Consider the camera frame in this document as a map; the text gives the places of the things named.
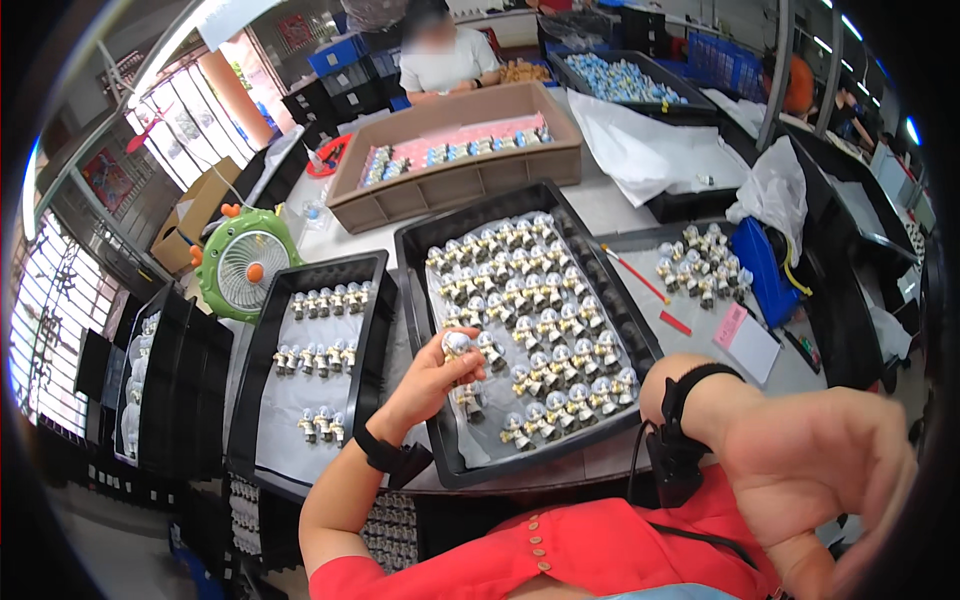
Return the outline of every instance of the black wrist strap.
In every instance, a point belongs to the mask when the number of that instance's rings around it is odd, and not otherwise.
[[[399,490],[407,485],[433,462],[433,454],[423,444],[417,442],[412,447],[405,445],[397,448],[375,438],[367,430],[366,424],[354,428],[353,439],[367,453],[368,465],[390,474],[387,487],[391,490]]]

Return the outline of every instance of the cardboard box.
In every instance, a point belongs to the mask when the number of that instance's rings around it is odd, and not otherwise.
[[[399,144],[442,129],[541,113],[549,144],[469,156],[358,188],[371,147]],[[370,123],[353,135],[330,184],[326,205],[350,233],[447,210],[522,184],[552,179],[580,182],[577,126],[540,82],[496,85],[448,96]]]
[[[216,168],[230,183],[237,179],[241,171],[229,156],[218,162]],[[213,169],[208,169],[193,182],[177,202],[177,205],[180,205],[193,199],[193,203],[182,219],[177,212],[177,207],[174,206],[170,216],[160,228],[154,244],[150,247],[150,253],[172,275],[192,268],[190,260],[193,256],[190,255],[190,245],[177,235],[177,229],[191,240],[199,240],[201,231],[209,223],[213,212],[223,202],[224,194],[228,190],[227,185],[217,177]]]

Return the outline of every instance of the poster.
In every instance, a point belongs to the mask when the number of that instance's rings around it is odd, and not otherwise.
[[[107,210],[116,212],[133,191],[133,181],[104,148],[83,168],[84,179]]]

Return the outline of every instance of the pink label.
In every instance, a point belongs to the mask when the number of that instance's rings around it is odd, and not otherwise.
[[[717,327],[716,333],[713,334],[713,341],[716,342],[717,346],[724,350],[729,350],[733,338],[736,337],[737,330],[746,318],[746,308],[736,302],[731,304],[730,310],[727,311],[720,326]]]

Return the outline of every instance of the red shirt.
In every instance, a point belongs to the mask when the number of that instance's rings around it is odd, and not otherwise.
[[[546,573],[598,596],[689,583],[763,600],[780,579],[736,510],[723,470],[708,467],[704,478],[679,509],[609,498],[545,510],[389,577],[367,557],[334,559],[310,577],[310,597],[493,600]],[[648,521],[737,541],[760,571],[726,547],[660,534]]]

